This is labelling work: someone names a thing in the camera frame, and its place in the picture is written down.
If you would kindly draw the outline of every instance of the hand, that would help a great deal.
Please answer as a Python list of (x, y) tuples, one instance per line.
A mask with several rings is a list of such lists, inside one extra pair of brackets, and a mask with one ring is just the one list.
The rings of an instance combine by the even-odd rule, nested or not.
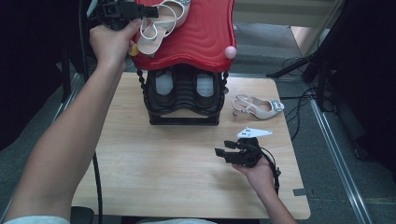
[(141, 22), (135, 19), (120, 31), (110, 30), (104, 25), (90, 30), (90, 43), (98, 60), (98, 68), (105, 65), (121, 73), (125, 70), (126, 53), (134, 45), (131, 38), (139, 30)]
[(237, 164), (233, 164), (233, 168), (247, 177), (249, 185), (258, 194), (267, 190), (275, 191), (274, 175), (269, 162), (265, 158), (259, 159), (253, 168)]

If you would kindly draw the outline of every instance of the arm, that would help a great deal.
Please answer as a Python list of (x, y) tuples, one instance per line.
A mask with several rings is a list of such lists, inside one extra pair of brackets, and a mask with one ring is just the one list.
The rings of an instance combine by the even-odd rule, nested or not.
[(70, 219), (71, 203), (99, 141), (120, 77), (130, 40), (140, 26), (130, 22), (114, 32), (103, 25), (90, 31), (98, 59), (78, 97), (37, 141), (26, 162), (6, 220), (33, 215)]
[(275, 192), (274, 176), (265, 158), (261, 158), (253, 168), (236, 164), (233, 168), (247, 177), (273, 223), (297, 223)]

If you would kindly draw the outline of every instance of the pink ball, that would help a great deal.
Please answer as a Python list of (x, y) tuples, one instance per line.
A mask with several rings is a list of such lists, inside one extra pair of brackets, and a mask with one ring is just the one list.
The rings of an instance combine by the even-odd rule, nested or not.
[(236, 48), (233, 46), (229, 46), (224, 50), (225, 57), (228, 59), (233, 59), (236, 56)]

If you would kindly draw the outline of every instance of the cable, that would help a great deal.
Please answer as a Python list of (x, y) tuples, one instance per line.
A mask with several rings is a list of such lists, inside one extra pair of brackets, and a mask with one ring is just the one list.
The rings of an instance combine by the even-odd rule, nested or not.
[[(82, 57), (82, 64), (84, 69), (84, 81), (85, 83), (88, 81), (90, 74), (89, 74), (89, 66), (87, 62), (87, 46), (85, 36), (88, 36), (88, 23), (84, 22), (83, 15), (85, 15), (84, 9), (84, 0), (79, 0), (78, 5), (78, 28), (79, 28), (79, 41), (81, 45), (81, 57)], [(102, 184), (100, 181), (100, 173), (99, 173), (99, 163), (96, 157), (96, 152), (93, 153), (92, 157), (93, 162), (93, 170), (95, 173), (95, 181), (96, 181), (96, 191), (98, 195), (98, 223), (103, 223), (103, 200), (102, 200)]]
[[(295, 114), (293, 117), (289, 118), (287, 120), (287, 123), (289, 123), (290, 121), (294, 120), (297, 118), (297, 128), (294, 131), (293, 136), (291, 137), (291, 141), (294, 140), (294, 138), (297, 136), (298, 132), (300, 131), (300, 123), (301, 123), (301, 119), (300, 119), (300, 108), (304, 105), (307, 105), (309, 102), (311, 102), (311, 100), (316, 100), (317, 96), (314, 93), (309, 93), (313, 90), (316, 90), (317, 88), (310, 88), (306, 91), (303, 92), (303, 94), (301, 96), (291, 96), (291, 97), (280, 97), (280, 100), (291, 100), (291, 99), (298, 99), (298, 103), (297, 106), (295, 106), (286, 116), (285, 119), (288, 118), (288, 116), (290, 116), (294, 111)], [(332, 101), (331, 97), (324, 97), (323, 99), (324, 101)], [(334, 110), (328, 110), (323, 108), (325, 112), (334, 112)]]
[[(300, 60), (303, 60), (304, 58), (300, 58), (300, 57), (292, 57), (292, 58), (288, 58), (287, 60), (285, 60), (283, 63), (282, 63), (282, 69), (284, 69), (285, 67), (286, 67), (286, 62), (287, 61), (290, 61), (290, 60), (292, 60), (292, 59), (297, 59), (297, 61), (295, 62), (295, 63), (297, 63), (297, 62), (299, 62)], [(292, 73), (288, 73), (289, 75), (291, 75), (291, 76), (298, 76), (298, 75), (296, 75), (296, 74), (292, 74)]]
[(266, 148), (260, 147), (260, 149), (262, 150), (262, 155), (264, 156), (265, 159), (268, 160), (268, 163), (270, 164), (271, 170), (273, 172), (273, 177), (274, 177), (275, 192), (276, 192), (276, 194), (279, 194), (279, 188), (280, 188), (279, 176), (280, 176), (280, 171), (279, 171), (279, 168), (276, 167), (275, 158), (274, 158), (273, 154), (270, 151), (268, 151)]
[(93, 169), (95, 172), (95, 181), (96, 181), (96, 191), (98, 194), (98, 204), (99, 204), (99, 217), (98, 217), (98, 223), (102, 224), (103, 223), (103, 198), (102, 198), (102, 184), (100, 181), (100, 173), (99, 173), (99, 163), (98, 159), (96, 157), (96, 152), (93, 153)]

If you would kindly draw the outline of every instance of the metal rail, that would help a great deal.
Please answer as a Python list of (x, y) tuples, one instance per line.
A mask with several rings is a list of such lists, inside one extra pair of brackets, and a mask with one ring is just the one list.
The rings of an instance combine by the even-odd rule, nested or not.
[(329, 147), (330, 153), (332, 154), (332, 159), (334, 161), (335, 167), (337, 168), (338, 174), (340, 175), (341, 181), (343, 182), (344, 188), (346, 189), (346, 194), (350, 200), (356, 218), (361, 224), (373, 223), (365, 205), (365, 202), (361, 197), (359, 188), (356, 185), (352, 174), (349, 172), (347, 163), (344, 160), (340, 148), (337, 145), (334, 135), (332, 134), (332, 129), (330, 128), (329, 122), (327, 121), (325, 114), (319, 110), (316, 101), (311, 101), (311, 105), (318, 120), (320, 129), (322, 130), (323, 136)]

